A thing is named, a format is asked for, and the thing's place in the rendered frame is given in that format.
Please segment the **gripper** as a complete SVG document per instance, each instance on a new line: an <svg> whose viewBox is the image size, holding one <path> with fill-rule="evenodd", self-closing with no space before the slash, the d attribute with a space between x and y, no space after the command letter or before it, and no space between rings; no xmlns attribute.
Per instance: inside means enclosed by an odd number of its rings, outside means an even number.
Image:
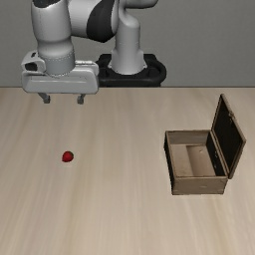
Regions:
<svg viewBox="0 0 255 255"><path fill-rule="evenodd" d="M83 105L87 94L95 94L99 90L99 66L92 61L76 61L75 64L75 68L66 75L49 76L45 61L36 51L31 51L21 64L22 88L27 93L39 93L45 104L51 101L47 94L81 94L77 103Z"/></svg>

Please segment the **red strawberry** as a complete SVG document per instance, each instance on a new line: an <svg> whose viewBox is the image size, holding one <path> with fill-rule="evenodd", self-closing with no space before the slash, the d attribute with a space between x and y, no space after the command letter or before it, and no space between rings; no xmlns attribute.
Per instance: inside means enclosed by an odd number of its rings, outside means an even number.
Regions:
<svg viewBox="0 0 255 255"><path fill-rule="evenodd" d="M73 159L74 159L74 154L69 150L65 151L62 155L62 162L70 162Z"/></svg>

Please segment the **brown wooden box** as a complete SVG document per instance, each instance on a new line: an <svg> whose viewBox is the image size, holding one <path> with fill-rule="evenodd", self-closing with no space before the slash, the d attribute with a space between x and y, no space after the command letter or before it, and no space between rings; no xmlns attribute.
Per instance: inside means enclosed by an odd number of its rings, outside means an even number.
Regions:
<svg viewBox="0 0 255 255"><path fill-rule="evenodd" d="M210 130L167 130L164 151L173 195L224 193L228 177Z"/></svg>

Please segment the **brown wooden box lid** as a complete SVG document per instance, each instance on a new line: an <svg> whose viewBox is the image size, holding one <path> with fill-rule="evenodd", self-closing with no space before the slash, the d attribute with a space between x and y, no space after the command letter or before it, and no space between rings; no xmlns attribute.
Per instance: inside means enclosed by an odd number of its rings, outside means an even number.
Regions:
<svg viewBox="0 0 255 255"><path fill-rule="evenodd" d="M231 179L241 157L246 138L224 94L219 97L211 131L228 178Z"/></svg>

